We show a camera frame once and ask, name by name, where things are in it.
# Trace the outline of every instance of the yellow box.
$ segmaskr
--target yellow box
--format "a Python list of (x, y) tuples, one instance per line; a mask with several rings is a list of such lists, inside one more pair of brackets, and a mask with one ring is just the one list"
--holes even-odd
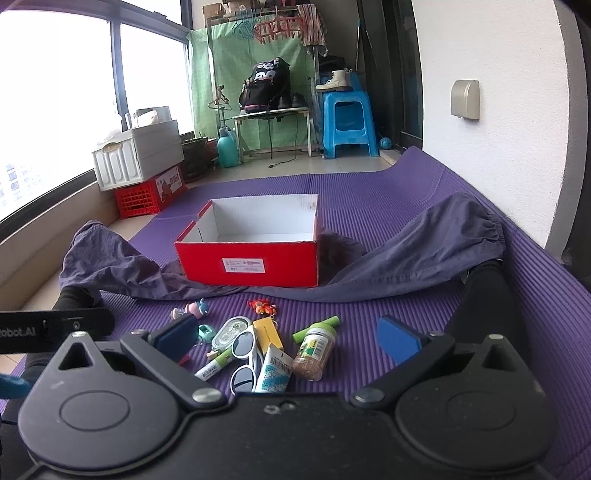
[(263, 355), (269, 350), (269, 345), (271, 343), (279, 350), (283, 350), (283, 344), (281, 343), (281, 339), (279, 338), (279, 334), (277, 333), (277, 329), (275, 328), (275, 324), (271, 317), (255, 320), (252, 322), (252, 325), (255, 328), (256, 339), (259, 342)]

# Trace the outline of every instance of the bag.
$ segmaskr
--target bag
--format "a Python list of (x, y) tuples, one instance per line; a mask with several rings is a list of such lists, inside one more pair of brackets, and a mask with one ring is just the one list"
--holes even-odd
[(274, 110), (282, 97), (291, 97), (290, 65), (281, 57), (257, 63), (238, 98), (246, 113)]

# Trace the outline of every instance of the clothing rack pole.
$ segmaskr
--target clothing rack pole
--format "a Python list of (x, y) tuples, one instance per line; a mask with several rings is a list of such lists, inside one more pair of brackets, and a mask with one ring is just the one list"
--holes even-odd
[[(207, 58), (209, 60), (209, 75), (212, 82), (212, 93), (213, 99), (217, 98), (217, 80), (216, 80), (216, 68), (213, 61), (213, 38), (212, 38), (212, 28), (211, 28), (211, 18), (205, 19), (205, 26), (207, 29)], [(220, 128), (222, 127), (222, 121), (220, 119), (220, 112), (216, 110), (216, 125), (217, 131), (219, 132)]]
[[(260, 10), (254, 10), (257, 15), (267, 15), (267, 14), (274, 14), (274, 13), (281, 13), (281, 12), (297, 12), (297, 7), (275, 7), (275, 8), (263, 8)], [(215, 60), (213, 54), (213, 37), (212, 37), (212, 26), (213, 25), (221, 25), (223, 23), (230, 23), (235, 22), (237, 20), (241, 20), (237, 14), (228, 15), (227, 17), (222, 18), (206, 18), (205, 19), (205, 28), (207, 29), (207, 55), (209, 58), (209, 74), (211, 77), (212, 82), (212, 94), (213, 98), (217, 96), (216, 86), (217, 86), (217, 77), (216, 77), (216, 67), (215, 67)], [(320, 73), (318, 67), (318, 52), (317, 48), (313, 49), (314, 54), (314, 78), (316, 80), (316, 84), (320, 80)], [(216, 111), (216, 125), (217, 129), (219, 130), (221, 125), (220, 114), (219, 111)]]

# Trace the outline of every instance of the blue plastic stool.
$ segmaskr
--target blue plastic stool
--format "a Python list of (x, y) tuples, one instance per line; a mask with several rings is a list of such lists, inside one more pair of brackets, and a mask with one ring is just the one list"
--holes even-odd
[[(343, 102), (350, 102), (350, 104), (339, 106)], [(337, 145), (355, 144), (366, 144), (371, 157), (379, 156), (374, 119), (366, 92), (324, 94), (323, 144), (325, 158), (335, 157)]]

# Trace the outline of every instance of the toothpaste tube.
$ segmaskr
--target toothpaste tube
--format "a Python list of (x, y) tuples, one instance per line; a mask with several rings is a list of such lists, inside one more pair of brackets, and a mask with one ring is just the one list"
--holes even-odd
[(272, 343), (265, 355), (261, 373), (256, 381), (256, 393), (281, 393), (285, 391), (291, 376), (293, 358)]
[(232, 360), (234, 360), (234, 356), (232, 355), (232, 349), (229, 348), (199, 370), (195, 374), (195, 377), (200, 380), (209, 380)]

